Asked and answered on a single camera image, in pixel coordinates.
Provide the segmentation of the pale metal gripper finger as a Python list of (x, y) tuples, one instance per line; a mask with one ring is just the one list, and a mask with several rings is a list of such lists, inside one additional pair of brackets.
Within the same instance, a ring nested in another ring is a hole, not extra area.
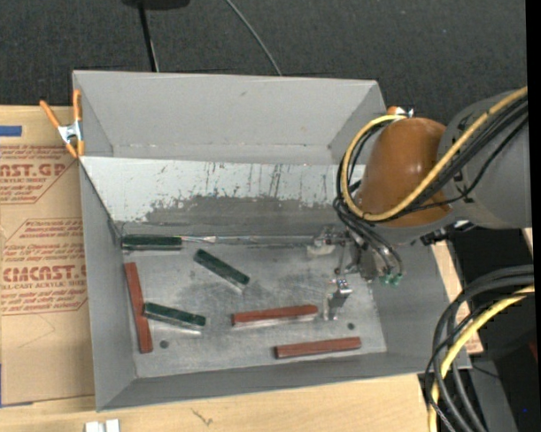
[(337, 245), (345, 242), (345, 232), (337, 228), (324, 228), (312, 242), (306, 246), (307, 255), (329, 255)]
[(325, 320), (336, 320), (340, 309), (344, 307), (345, 302), (353, 292), (344, 276), (337, 276), (334, 283), (336, 289), (328, 293), (325, 299)]

